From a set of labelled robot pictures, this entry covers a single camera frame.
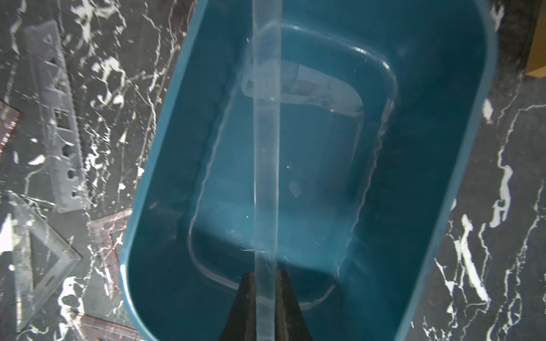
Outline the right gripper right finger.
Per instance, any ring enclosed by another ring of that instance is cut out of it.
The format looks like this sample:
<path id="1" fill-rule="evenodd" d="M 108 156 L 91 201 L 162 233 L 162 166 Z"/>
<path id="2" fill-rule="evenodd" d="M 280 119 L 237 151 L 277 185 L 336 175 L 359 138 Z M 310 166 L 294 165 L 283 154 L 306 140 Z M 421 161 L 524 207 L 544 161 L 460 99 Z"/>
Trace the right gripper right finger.
<path id="1" fill-rule="evenodd" d="M 289 274 L 284 269 L 280 270 L 277 276 L 275 339 L 276 341 L 312 340 Z"/>

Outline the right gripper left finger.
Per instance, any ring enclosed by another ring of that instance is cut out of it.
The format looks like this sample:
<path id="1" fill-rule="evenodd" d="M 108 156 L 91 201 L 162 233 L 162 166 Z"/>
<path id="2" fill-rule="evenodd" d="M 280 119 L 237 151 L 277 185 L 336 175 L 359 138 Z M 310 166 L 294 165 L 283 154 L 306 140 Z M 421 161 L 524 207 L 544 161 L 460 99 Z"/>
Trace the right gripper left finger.
<path id="1" fill-rule="evenodd" d="M 256 285 L 253 271 L 242 278 L 219 340 L 256 341 Z"/>

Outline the pink large triangle ruler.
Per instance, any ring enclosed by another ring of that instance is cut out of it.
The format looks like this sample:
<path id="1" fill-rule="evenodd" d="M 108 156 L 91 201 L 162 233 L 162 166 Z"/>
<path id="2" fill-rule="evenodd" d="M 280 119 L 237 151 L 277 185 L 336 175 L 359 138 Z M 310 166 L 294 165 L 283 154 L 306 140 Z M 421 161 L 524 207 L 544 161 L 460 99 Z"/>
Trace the pink large triangle ruler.
<path id="1" fill-rule="evenodd" d="M 117 303 L 115 310 L 123 308 L 119 280 L 119 253 L 123 234 L 132 209 L 126 209 L 89 221 L 87 224 L 92 241 L 97 247 L 97 259 L 105 277 L 107 298 Z M 70 325 L 79 340 L 141 340 L 134 328 L 106 321 L 77 310 L 70 311 Z"/>

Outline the teal plastic storage box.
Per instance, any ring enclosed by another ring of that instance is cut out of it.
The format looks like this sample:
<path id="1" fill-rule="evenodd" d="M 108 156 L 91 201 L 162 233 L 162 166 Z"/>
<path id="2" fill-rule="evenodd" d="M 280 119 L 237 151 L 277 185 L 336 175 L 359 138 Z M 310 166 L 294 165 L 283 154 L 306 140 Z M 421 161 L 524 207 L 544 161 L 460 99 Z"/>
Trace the teal plastic storage box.
<path id="1" fill-rule="evenodd" d="M 313 340 L 403 340 L 496 68 L 488 1 L 285 1 L 279 232 Z M 145 340 L 218 340 L 254 266 L 250 1 L 199 1 L 119 261 Z"/>

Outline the clear triangle set square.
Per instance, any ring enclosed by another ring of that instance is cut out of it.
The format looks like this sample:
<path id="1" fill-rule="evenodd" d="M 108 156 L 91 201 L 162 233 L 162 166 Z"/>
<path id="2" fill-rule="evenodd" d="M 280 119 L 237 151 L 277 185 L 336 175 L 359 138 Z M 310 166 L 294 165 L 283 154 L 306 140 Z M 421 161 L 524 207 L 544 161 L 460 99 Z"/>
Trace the clear triangle set square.
<path id="1" fill-rule="evenodd" d="M 81 255 L 19 195 L 9 191 L 7 197 L 13 228 L 16 331 L 22 332 Z"/>

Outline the clear straight stencil ruler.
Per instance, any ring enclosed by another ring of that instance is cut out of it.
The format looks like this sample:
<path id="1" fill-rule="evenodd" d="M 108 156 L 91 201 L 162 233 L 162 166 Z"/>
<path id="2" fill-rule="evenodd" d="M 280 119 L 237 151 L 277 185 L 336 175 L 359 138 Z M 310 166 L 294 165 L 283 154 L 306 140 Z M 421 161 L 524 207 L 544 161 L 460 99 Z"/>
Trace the clear straight stencil ruler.
<path id="1" fill-rule="evenodd" d="M 38 95 L 46 165 L 60 213 L 90 206 L 80 135 L 61 35 L 54 20 L 24 29 L 31 75 Z"/>

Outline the clear plain straight ruler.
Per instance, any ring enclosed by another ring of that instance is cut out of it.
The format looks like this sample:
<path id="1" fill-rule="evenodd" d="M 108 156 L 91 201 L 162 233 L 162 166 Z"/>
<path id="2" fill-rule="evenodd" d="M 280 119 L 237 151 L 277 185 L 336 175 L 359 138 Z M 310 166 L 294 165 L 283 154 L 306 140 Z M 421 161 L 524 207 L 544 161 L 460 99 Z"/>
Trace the clear plain straight ruler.
<path id="1" fill-rule="evenodd" d="M 282 2 L 253 1 L 255 307 L 257 340 L 274 340 L 279 210 Z"/>

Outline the pink straight stencil ruler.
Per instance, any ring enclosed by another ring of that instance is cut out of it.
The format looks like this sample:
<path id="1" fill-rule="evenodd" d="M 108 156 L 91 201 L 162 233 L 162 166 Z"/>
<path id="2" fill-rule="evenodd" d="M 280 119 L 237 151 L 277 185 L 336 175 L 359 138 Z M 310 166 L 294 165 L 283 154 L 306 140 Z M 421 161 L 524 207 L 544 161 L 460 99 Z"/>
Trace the pink straight stencil ruler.
<path id="1" fill-rule="evenodd" d="M 4 148 L 9 142 L 11 135 L 17 125 L 18 119 L 21 116 L 21 112 L 17 109 L 12 108 L 7 105 L 7 103 L 0 102 L 0 112 L 1 112 L 1 140 L 0 140 L 0 153 L 3 152 Z"/>

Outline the wooden desk shelf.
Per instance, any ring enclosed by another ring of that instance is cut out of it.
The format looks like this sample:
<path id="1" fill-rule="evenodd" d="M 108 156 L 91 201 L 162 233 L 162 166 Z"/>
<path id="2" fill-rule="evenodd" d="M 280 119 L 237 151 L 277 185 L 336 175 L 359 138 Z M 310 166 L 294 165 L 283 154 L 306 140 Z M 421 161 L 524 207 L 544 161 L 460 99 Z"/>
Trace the wooden desk shelf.
<path id="1" fill-rule="evenodd" d="M 545 44 L 545 1 L 542 1 L 526 65 L 527 76 L 545 77 Z"/>

